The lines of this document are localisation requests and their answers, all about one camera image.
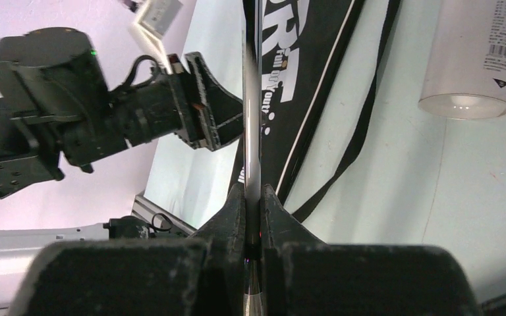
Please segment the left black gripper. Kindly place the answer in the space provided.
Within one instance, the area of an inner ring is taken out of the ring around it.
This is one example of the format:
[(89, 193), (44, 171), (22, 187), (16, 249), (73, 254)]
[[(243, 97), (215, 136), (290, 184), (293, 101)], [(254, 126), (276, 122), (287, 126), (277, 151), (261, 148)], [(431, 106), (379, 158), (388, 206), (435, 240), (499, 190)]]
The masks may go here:
[(212, 74), (203, 54), (169, 56), (169, 83), (182, 126), (175, 135), (192, 149), (217, 151), (244, 131), (242, 99), (225, 89)]

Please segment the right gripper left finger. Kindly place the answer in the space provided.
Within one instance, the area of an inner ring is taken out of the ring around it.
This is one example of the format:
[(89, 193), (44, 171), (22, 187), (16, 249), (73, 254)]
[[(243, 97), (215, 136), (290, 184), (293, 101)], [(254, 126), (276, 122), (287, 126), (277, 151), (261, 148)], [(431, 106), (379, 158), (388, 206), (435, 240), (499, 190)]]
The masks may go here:
[(243, 187), (188, 238), (56, 242), (33, 260), (9, 315), (242, 315)]

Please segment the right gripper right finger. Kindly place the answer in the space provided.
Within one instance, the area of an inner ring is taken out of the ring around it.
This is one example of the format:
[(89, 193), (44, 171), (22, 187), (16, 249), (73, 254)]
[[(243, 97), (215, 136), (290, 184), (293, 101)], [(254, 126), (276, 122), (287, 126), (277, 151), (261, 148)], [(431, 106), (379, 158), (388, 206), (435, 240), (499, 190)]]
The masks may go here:
[(480, 315), (457, 260), (429, 245), (326, 244), (262, 190), (268, 315)]

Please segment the badminton racket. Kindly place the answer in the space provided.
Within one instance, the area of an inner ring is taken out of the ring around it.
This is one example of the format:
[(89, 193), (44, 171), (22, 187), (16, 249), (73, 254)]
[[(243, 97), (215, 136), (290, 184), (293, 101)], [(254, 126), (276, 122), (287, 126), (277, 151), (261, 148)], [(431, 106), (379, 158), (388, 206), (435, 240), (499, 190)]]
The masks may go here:
[(262, 2), (243, 1), (242, 48), (244, 199), (246, 202), (245, 315), (263, 315), (260, 272)]

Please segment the white shuttlecock tube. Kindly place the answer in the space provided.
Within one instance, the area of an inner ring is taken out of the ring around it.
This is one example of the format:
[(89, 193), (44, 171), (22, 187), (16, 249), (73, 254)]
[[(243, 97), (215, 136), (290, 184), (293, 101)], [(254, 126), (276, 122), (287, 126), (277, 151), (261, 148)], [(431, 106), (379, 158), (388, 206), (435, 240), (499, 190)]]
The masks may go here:
[(418, 106), (450, 119), (506, 114), (506, 1), (442, 1)]

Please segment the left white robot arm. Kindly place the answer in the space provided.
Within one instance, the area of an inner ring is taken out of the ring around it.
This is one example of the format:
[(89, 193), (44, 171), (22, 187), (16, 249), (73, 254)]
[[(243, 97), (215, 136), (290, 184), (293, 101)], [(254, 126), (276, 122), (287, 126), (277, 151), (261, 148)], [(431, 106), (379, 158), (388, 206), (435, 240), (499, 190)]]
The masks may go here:
[(199, 52), (160, 61), (137, 57), (107, 87), (87, 34), (42, 28), (0, 39), (0, 199), (168, 134), (217, 151), (243, 131), (242, 100), (213, 76)]

